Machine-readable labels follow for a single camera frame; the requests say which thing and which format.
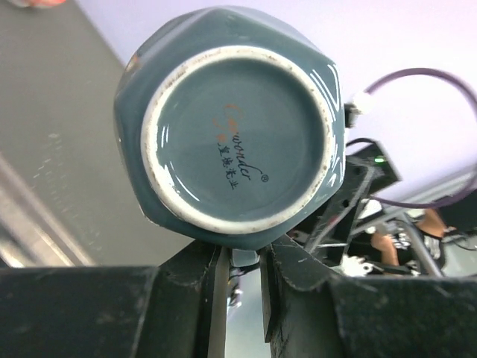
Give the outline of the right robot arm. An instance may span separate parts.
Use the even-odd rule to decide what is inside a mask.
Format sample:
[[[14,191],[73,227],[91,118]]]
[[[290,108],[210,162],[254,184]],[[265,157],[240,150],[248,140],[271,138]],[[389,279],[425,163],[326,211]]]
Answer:
[[[319,209],[291,231],[290,237],[323,263],[334,266],[347,251],[371,196],[399,181],[381,145],[360,139],[364,147],[346,157],[341,187]]]

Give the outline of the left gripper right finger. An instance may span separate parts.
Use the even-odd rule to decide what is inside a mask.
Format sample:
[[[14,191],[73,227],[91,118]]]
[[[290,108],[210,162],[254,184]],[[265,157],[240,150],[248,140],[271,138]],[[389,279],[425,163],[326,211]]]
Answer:
[[[476,280],[348,277],[282,236],[262,249],[273,357],[474,357]]]

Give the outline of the grey blue mug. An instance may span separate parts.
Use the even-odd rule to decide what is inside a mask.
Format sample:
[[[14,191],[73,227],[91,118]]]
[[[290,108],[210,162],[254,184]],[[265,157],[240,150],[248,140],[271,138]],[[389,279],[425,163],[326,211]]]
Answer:
[[[249,7],[205,7],[162,25],[131,57],[114,119],[145,217],[200,241],[259,250],[344,181],[335,63]]]

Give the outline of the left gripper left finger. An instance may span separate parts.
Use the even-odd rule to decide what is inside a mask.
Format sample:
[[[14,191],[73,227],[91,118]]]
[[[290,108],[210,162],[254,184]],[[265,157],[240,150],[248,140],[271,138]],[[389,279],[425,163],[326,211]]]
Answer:
[[[222,357],[226,248],[195,241],[160,266],[5,268],[3,357]]]

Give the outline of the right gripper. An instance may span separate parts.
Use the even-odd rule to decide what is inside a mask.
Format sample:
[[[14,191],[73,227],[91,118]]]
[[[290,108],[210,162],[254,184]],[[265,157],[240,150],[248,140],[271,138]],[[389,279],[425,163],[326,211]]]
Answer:
[[[294,229],[294,240],[323,264],[339,264],[375,172],[365,160],[349,156],[341,187]]]

